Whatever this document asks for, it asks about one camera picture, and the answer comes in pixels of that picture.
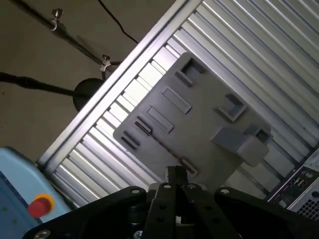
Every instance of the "rectangular slot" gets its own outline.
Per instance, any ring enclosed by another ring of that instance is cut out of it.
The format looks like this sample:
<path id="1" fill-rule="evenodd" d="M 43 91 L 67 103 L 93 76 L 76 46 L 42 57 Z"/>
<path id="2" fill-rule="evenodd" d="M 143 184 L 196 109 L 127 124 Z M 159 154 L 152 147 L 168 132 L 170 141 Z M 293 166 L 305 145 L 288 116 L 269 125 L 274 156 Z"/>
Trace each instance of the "rectangular slot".
<path id="1" fill-rule="evenodd" d="M 177 76 L 177 78 L 180 79 L 180 81 L 187 85 L 187 87 L 192 87 L 193 81 L 190 78 L 188 78 L 183 72 L 176 71 L 175 75 Z"/>
<path id="2" fill-rule="evenodd" d="M 194 68 L 198 73 L 203 73 L 205 71 L 205 68 L 202 67 L 202 65 L 200 65 L 195 59 L 191 58 L 186 64 L 185 66 L 182 68 L 182 72 L 187 74 L 187 71 L 189 68 Z"/>
<path id="3" fill-rule="evenodd" d="M 171 87 L 166 87 L 162 91 L 162 95 L 168 99 L 173 105 L 175 105 L 180 111 L 184 114 L 191 109 L 191 105 L 184 100 L 176 91 L 174 91 Z"/>
<path id="4" fill-rule="evenodd" d="M 137 117 L 134 123 L 139 129 L 141 129 L 146 135 L 152 134 L 152 128 L 141 117 Z"/>
<path id="5" fill-rule="evenodd" d="M 260 127 L 256 126 L 255 124 L 250 124 L 247 129 L 244 130 L 244 134 L 250 134 L 255 136 L 259 139 L 263 144 L 267 144 L 272 136 L 269 133 L 266 133 Z"/>
<path id="6" fill-rule="evenodd" d="M 140 146 L 140 144 L 126 131 L 123 132 L 121 140 L 123 140 L 132 149 L 137 149 Z"/>
<path id="7" fill-rule="evenodd" d="M 225 95 L 225 102 L 222 107 L 218 107 L 215 110 L 223 117 L 226 117 L 232 122 L 235 122 L 237 118 L 245 111 L 246 106 L 233 94 Z"/>
<path id="8" fill-rule="evenodd" d="M 173 128 L 172 125 L 164 116 L 162 116 L 154 107 L 150 106 L 147 110 L 147 115 L 149 115 L 154 122 L 165 132 L 169 133 Z"/>

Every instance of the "screw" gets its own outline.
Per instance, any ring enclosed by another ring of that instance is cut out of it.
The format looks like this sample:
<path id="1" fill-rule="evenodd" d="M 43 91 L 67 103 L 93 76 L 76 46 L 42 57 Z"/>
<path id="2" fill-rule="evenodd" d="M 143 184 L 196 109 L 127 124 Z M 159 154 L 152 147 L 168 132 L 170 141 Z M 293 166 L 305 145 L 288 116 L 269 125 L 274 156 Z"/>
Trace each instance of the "screw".
<path id="1" fill-rule="evenodd" d="M 35 234 L 34 239 L 46 239 L 50 236 L 50 231 L 49 230 L 43 230 Z"/>
<path id="2" fill-rule="evenodd" d="M 194 184 L 189 184 L 187 187 L 190 188 L 190 189 L 196 188 L 196 186 Z"/>
<path id="3" fill-rule="evenodd" d="M 222 189 L 222 190 L 220 190 L 220 192 L 223 193 L 223 194 L 229 194 L 230 193 L 229 190 L 227 190 L 227 189 Z"/>
<path id="4" fill-rule="evenodd" d="M 136 231 L 133 235 L 134 239 L 141 239 L 143 231 Z"/>
<path id="5" fill-rule="evenodd" d="M 64 10 L 57 8 L 57 9 L 53 9 L 52 10 L 52 15 L 54 16 L 55 19 L 59 19 L 60 17 L 62 17 L 64 14 Z"/>
<path id="6" fill-rule="evenodd" d="M 134 194 L 139 193 L 139 192 L 140 192 L 139 189 L 133 189 L 133 190 L 132 190 L 132 193 L 134 193 Z"/>

